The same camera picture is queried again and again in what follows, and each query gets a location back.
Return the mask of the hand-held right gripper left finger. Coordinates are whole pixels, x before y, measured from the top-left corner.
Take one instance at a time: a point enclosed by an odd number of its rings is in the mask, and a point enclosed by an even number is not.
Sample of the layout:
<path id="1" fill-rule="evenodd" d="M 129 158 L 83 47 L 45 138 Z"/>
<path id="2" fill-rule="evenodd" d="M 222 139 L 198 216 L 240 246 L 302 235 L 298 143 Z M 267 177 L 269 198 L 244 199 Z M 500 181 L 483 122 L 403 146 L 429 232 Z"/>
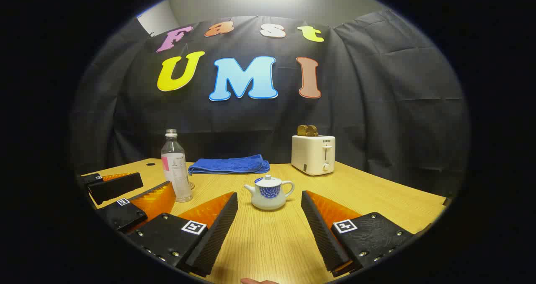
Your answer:
<path id="1" fill-rule="evenodd" d="M 238 208 L 237 193 L 229 192 L 178 216 L 160 213 L 127 237 L 167 265 L 206 277 L 212 272 Z"/>

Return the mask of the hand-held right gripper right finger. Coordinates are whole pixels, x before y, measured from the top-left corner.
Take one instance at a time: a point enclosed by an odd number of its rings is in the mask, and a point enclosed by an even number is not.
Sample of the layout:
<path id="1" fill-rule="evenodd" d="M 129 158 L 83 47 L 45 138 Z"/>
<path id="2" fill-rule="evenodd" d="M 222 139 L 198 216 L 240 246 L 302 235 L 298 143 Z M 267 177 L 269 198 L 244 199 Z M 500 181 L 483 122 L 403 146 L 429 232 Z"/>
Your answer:
<path id="1" fill-rule="evenodd" d="M 302 192 L 301 207 L 334 277 L 375 265 L 414 238 L 380 213 L 362 215 L 312 191 Z"/>

